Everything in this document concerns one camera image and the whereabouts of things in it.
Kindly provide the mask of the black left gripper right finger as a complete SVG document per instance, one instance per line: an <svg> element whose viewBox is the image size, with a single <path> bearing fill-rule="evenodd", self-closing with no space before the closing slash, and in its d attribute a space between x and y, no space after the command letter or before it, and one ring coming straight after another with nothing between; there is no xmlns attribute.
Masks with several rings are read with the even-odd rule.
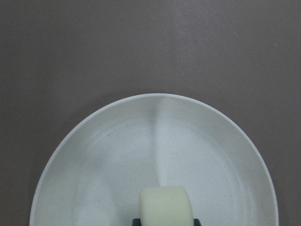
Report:
<svg viewBox="0 0 301 226"><path fill-rule="evenodd" d="M197 219L197 218L193 219L193 223L194 223L194 226L201 226L201 223L200 223L199 219Z"/></svg>

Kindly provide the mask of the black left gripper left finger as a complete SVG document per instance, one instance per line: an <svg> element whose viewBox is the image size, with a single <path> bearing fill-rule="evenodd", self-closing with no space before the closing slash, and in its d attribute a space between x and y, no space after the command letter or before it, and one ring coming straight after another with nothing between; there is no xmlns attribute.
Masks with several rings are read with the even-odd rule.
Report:
<svg viewBox="0 0 301 226"><path fill-rule="evenodd" d="M134 218L132 220L132 226L142 226L141 219L140 218Z"/></svg>

